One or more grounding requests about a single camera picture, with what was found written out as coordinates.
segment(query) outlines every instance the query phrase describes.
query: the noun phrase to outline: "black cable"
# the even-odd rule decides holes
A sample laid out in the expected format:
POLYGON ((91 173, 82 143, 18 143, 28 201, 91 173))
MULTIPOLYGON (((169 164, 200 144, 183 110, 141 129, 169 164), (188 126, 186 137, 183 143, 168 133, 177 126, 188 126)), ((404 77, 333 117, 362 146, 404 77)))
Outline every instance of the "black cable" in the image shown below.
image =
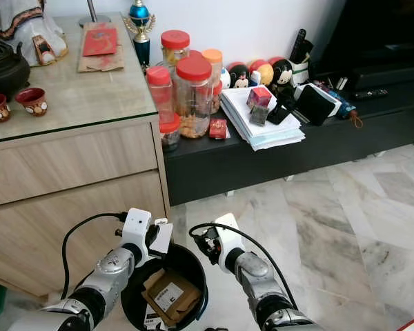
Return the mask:
POLYGON ((262 247, 262 245, 260 244, 260 243, 258 243, 256 240, 254 240, 252 237, 250 237, 248 234, 245 234, 245 233, 243 233, 242 231, 239 231, 238 229, 235 229, 235 228, 233 228, 233 227, 231 227, 231 226, 228 226, 228 225, 224 225, 224 224, 218 224, 218 223, 202 223, 202 224, 198 224, 198 225, 195 225, 193 228, 191 228, 189 231, 188 231, 188 234, 192 237, 192 238, 195 238, 195 235, 196 234, 193 234, 193 232, 195 231, 195 230, 198 230, 198 229, 201 229, 201 228, 210 228, 210 227, 212 227, 212 226, 214 226, 214 227, 217 227, 217 228, 223 228, 223 229, 227 229, 227 230, 230 230, 230 231, 233 231, 233 232, 236 232, 237 234, 239 234, 239 235, 241 235, 241 236, 243 236, 245 239, 247 239, 247 240, 249 240, 250 242, 252 242, 252 243, 254 243, 265 255, 266 255, 266 257, 267 257, 267 259, 270 261, 270 263, 273 265, 273 267, 274 267, 274 269, 276 270, 276 272, 277 272, 277 274, 279 275, 279 277, 280 277, 280 279, 281 279, 281 281, 282 281, 282 284, 284 285, 284 287, 285 287, 285 290, 286 290, 286 292, 287 292, 287 295, 288 295, 288 298, 290 299, 290 302, 291 302, 291 304, 293 305, 293 308, 295 308, 296 310, 298 310, 297 309, 297 305, 296 305, 296 302, 295 302, 295 300, 294 300, 294 298, 293 298, 293 295, 291 294, 291 291, 290 291, 290 288, 288 287, 288 284, 287 284, 287 282, 286 282, 286 280, 285 280, 285 278, 284 278, 284 275, 282 274, 282 272, 281 272, 281 270, 279 269, 279 267, 277 266, 277 264, 276 264, 276 262, 275 262, 275 260, 273 260, 273 258, 270 256, 270 254, 267 252, 267 250, 264 248, 264 247, 262 247))
POLYGON ((89 221, 92 221, 93 219, 97 219, 99 217, 104 217, 104 216, 117 217, 118 220, 120 220, 121 222, 124 222, 126 220, 127 212, 116 212, 116 213, 105 212, 102 214, 96 214, 78 223, 76 226, 70 229, 68 233, 66 233, 66 235, 64 236, 63 244, 61 245, 61 258, 63 259, 63 267, 64 267, 64 286, 63 286, 63 292, 61 293, 61 300, 66 298, 66 295, 68 293, 68 288, 69 288, 69 266, 68 266, 68 258, 66 256, 66 244, 68 242, 69 236, 80 226, 86 224, 89 221))

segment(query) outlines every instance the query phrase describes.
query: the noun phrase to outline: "teapot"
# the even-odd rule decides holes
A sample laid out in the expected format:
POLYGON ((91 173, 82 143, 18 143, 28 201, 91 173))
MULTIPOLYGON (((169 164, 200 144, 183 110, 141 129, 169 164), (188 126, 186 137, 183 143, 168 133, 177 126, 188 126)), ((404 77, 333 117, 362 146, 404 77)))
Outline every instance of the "teapot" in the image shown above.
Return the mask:
POLYGON ((0 41, 0 93, 9 101, 28 81, 30 66, 21 54, 20 42, 17 52, 12 46, 0 41))

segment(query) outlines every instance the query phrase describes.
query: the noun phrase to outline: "drawer front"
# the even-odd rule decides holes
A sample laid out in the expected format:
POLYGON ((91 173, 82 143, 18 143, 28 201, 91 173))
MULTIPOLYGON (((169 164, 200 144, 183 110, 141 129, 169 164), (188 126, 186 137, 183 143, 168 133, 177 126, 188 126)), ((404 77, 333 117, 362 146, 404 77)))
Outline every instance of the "drawer front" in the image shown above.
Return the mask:
POLYGON ((0 204, 155 169, 150 124, 0 150, 0 204))
MULTIPOLYGON (((143 172, 0 206, 0 279, 38 297, 59 291, 64 273, 61 243, 72 226, 101 212, 131 207, 165 217, 159 174, 143 172)), ((70 286, 119 243, 122 223, 95 219, 70 236, 67 246, 70 286)))

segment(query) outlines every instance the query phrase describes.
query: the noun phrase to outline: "remote control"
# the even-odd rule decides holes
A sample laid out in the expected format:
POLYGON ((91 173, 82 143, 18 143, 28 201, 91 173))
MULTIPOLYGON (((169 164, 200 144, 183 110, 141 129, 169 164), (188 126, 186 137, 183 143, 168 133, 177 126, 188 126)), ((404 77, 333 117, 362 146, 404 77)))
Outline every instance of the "remote control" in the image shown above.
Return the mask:
POLYGON ((355 92, 353 93, 353 99, 354 100, 367 100, 367 99, 386 97, 387 95, 388 95, 388 90, 385 90, 383 88, 378 88, 376 90, 355 92))
POLYGON ((297 37, 296 37, 295 45, 293 46, 293 50, 291 51, 291 55, 290 55, 290 61, 292 61, 293 63, 296 63, 296 61, 298 61, 298 59, 296 58, 299 53, 300 46, 305 40, 305 36, 306 36, 306 31, 304 29, 299 30, 299 33, 297 34, 297 37))

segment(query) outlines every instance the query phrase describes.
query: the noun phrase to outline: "blue trophy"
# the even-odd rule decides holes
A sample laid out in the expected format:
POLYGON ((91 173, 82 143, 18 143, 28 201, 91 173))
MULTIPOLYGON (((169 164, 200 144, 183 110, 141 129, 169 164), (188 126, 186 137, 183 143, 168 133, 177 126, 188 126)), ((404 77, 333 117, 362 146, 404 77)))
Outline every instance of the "blue trophy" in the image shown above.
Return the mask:
POLYGON ((135 3, 130 7, 129 17, 130 19, 124 19, 124 23, 127 29, 135 34, 133 45, 141 68, 145 72, 149 66, 150 58, 150 39, 147 33, 152 31, 157 18, 155 15, 150 15, 142 0, 135 0, 135 3))

